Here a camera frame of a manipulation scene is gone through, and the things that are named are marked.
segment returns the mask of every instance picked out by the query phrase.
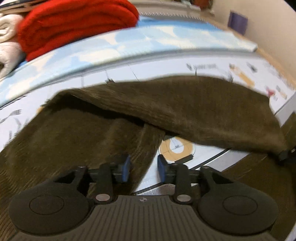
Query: folded red blanket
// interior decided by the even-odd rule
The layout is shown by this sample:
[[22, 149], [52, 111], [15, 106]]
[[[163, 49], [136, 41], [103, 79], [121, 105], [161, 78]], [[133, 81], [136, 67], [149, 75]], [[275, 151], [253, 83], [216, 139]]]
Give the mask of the folded red blanket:
[[127, 0], [49, 0], [20, 23], [18, 41], [30, 61], [79, 39], [134, 27], [138, 18]]

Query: folded white blanket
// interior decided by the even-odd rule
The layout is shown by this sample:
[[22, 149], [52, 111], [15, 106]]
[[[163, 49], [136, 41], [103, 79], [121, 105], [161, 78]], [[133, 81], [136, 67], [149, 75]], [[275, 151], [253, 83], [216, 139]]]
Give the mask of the folded white blanket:
[[24, 17], [19, 14], [0, 15], [0, 43], [17, 34], [17, 26], [23, 19]]
[[25, 57], [16, 37], [9, 42], [0, 43], [0, 82], [8, 75]]

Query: brown fuzzy fabric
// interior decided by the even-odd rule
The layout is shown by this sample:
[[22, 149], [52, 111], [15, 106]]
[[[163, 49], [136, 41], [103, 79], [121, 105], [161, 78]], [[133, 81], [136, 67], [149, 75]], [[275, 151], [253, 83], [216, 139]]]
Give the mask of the brown fuzzy fabric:
[[[289, 149], [296, 145], [296, 114], [282, 127]], [[265, 154], [252, 153], [224, 171], [229, 177], [270, 195], [278, 204], [279, 216], [271, 235], [284, 241], [296, 222], [296, 164], [279, 166]]]
[[269, 99], [224, 80], [175, 76], [66, 90], [0, 153], [0, 240], [14, 233], [7, 213], [12, 196], [75, 165], [96, 168], [129, 153], [130, 183], [119, 190], [131, 193], [166, 131], [238, 150], [287, 148]]

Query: black plastic clip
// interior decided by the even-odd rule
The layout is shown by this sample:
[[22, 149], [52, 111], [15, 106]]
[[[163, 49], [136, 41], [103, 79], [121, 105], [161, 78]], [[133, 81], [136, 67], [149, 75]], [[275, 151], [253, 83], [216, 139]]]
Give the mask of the black plastic clip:
[[278, 155], [278, 164], [282, 165], [284, 163], [296, 163], [296, 146], [291, 150], [282, 151]]
[[175, 184], [174, 201], [179, 204], [192, 203], [191, 183], [198, 183], [199, 171], [189, 170], [184, 164], [169, 164], [163, 155], [157, 158], [161, 182]]
[[96, 183], [92, 198], [97, 204], [108, 204], [114, 201], [113, 183], [125, 183], [128, 180], [130, 156], [124, 154], [115, 158], [116, 162], [104, 163], [99, 168], [88, 171], [90, 182]]

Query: beige wall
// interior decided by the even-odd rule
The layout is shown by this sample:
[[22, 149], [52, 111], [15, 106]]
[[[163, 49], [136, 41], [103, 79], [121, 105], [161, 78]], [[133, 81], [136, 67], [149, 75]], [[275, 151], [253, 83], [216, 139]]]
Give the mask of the beige wall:
[[248, 17], [245, 34], [296, 78], [296, 12], [284, 0], [214, 0], [215, 20], [227, 25], [230, 10]]

